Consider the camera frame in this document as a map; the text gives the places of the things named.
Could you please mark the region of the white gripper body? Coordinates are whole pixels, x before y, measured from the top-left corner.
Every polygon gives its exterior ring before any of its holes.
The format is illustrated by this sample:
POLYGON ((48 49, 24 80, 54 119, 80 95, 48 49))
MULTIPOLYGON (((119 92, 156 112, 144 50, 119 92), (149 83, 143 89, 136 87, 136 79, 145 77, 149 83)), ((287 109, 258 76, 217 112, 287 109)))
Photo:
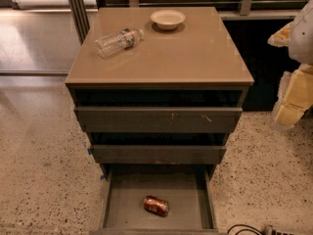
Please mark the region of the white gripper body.
POLYGON ((289 40, 289 56, 302 64, 313 64, 313 0, 294 18, 289 40))

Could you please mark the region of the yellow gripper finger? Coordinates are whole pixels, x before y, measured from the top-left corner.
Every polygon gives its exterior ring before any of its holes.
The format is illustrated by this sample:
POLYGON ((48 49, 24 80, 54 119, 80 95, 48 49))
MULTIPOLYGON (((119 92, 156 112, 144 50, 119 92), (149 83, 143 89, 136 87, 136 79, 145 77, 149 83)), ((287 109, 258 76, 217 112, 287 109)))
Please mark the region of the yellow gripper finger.
POLYGON ((313 66, 301 64, 294 72, 285 71, 272 111, 271 127, 275 130, 293 128, 312 106, 313 66))
POLYGON ((281 29, 272 34, 267 43, 274 47, 288 47, 291 36, 292 23, 287 23, 281 29))

